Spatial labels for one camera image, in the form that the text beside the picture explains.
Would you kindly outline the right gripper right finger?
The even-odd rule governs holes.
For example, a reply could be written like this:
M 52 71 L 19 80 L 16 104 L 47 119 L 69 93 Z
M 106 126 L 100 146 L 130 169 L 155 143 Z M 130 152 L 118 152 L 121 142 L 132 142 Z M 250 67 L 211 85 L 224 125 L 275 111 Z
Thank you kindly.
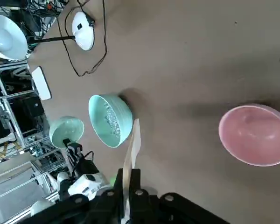
M 161 197 L 149 194 L 140 184 L 140 169 L 130 179 L 131 224 L 226 224 L 227 221 L 187 198 L 169 192 Z

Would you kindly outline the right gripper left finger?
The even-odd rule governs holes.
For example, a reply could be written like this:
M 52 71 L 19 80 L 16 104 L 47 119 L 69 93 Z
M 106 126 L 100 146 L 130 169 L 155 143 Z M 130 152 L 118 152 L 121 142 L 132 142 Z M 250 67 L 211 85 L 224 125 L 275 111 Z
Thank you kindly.
M 21 224 L 119 224 L 123 209 L 123 169 L 113 186 L 101 173 L 84 174 L 76 179 L 57 203 L 34 205 L 35 213 Z

